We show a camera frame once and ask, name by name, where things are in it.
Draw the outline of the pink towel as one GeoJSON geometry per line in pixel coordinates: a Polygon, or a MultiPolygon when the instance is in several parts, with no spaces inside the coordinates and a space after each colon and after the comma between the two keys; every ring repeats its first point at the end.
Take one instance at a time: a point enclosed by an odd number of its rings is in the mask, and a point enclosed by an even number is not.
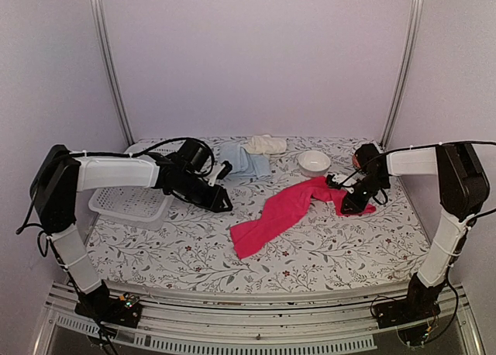
{"type": "Polygon", "coordinates": [[[242,260],[258,253],[265,244],[299,223],[313,199],[333,203],[336,214],[345,216],[342,205],[348,194],[344,189],[330,188],[324,176],[285,188],[265,201],[260,218],[230,229],[237,257],[242,260]]]}

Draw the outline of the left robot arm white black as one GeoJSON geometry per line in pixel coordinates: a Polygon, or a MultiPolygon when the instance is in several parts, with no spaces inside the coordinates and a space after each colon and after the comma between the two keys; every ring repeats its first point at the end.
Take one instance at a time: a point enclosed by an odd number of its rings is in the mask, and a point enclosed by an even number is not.
{"type": "Polygon", "coordinates": [[[231,170],[228,161],[215,163],[212,149],[193,137],[179,137],[180,148],[164,156],[157,144],[137,153],[74,152],[52,146],[29,188],[28,212],[15,231],[35,226],[42,256],[53,251],[77,297],[75,313],[97,325],[115,324],[135,329],[143,307],[139,298],[125,293],[113,298],[94,268],[76,225],[76,200],[80,192],[99,188],[152,188],[182,202],[214,213],[233,209],[227,190],[217,184],[231,170]]]}

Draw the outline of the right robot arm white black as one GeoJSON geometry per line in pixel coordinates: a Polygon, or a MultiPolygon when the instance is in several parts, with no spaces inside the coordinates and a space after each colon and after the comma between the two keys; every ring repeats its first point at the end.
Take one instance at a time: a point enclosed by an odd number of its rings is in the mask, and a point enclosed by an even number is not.
{"type": "Polygon", "coordinates": [[[481,209],[490,194],[474,144],[437,143],[381,153],[368,143],[353,155],[356,171],[364,176],[354,184],[347,180],[338,184],[347,190],[340,209],[344,215],[363,213],[370,200],[389,189],[392,177],[434,175],[438,180],[441,212],[429,252],[412,275],[405,298],[373,305],[379,327],[403,325],[440,313],[439,294],[449,284],[450,269],[461,254],[467,233],[484,216],[481,209]]]}

